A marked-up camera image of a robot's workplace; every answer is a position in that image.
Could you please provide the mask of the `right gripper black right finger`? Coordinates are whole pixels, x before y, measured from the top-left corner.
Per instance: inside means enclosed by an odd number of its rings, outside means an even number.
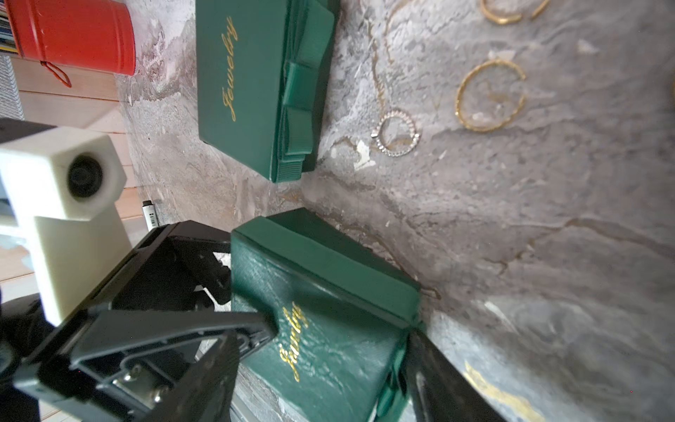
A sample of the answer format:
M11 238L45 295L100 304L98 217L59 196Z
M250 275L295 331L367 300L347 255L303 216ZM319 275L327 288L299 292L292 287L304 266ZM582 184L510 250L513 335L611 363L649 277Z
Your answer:
M418 421L493 421L504 418L420 330L410 332L403 379Z

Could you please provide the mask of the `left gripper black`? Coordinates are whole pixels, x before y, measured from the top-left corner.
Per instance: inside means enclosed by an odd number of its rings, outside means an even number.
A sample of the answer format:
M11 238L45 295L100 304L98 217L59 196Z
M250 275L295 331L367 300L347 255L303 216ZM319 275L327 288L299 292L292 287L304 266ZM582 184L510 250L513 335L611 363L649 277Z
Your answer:
M217 258L230 235L187 221L152 230L58 326L39 295L1 307L1 418L37 421L40 401L88 421L146 416L195 363L200 343L237 334L240 358L277 334L256 312L214 312L230 300Z

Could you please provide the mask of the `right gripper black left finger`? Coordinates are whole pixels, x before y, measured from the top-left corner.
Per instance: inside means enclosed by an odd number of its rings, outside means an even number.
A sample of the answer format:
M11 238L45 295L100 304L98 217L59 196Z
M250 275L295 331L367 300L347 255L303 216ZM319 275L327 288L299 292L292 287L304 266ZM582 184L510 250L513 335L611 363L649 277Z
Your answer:
M143 419L145 421L230 421L240 354L237 334L225 332Z

